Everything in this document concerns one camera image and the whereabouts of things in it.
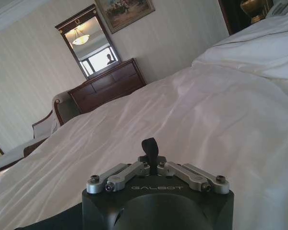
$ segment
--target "striped wallpaper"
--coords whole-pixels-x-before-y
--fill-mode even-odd
[[[58,23],[94,3],[51,0],[0,31],[0,147],[33,137],[31,125],[51,110],[52,97],[85,78]],[[112,37],[123,60],[136,58],[147,82],[191,65],[228,36],[217,0],[153,0],[156,11]]]

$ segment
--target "mirror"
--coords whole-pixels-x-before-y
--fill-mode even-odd
[[[56,28],[87,79],[120,63],[120,57],[94,4]]]

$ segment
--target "screw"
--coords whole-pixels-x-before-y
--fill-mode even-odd
[[[225,182],[226,182],[225,176],[222,176],[222,175],[216,176],[216,182],[218,182],[220,184],[225,184]]]
[[[107,183],[105,189],[107,192],[112,192],[114,190],[114,184],[112,182]]]
[[[203,192],[209,192],[211,190],[211,185],[209,183],[202,183],[201,190]]]
[[[99,176],[98,175],[91,176],[91,182],[93,182],[93,183],[99,182]]]
[[[162,167],[162,168],[164,167],[164,165],[165,165],[165,162],[164,162],[164,161],[162,161],[162,162],[159,163],[159,166]]]

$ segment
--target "bed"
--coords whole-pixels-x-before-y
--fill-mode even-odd
[[[150,137],[168,160],[227,177],[234,229],[288,229],[288,15],[67,122],[0,177],[0,230],[80,203],[90,175],[135,162]]]

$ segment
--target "crown molding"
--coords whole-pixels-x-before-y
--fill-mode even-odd
[[[0,9],[0,31],[49,0],[13,0]]]

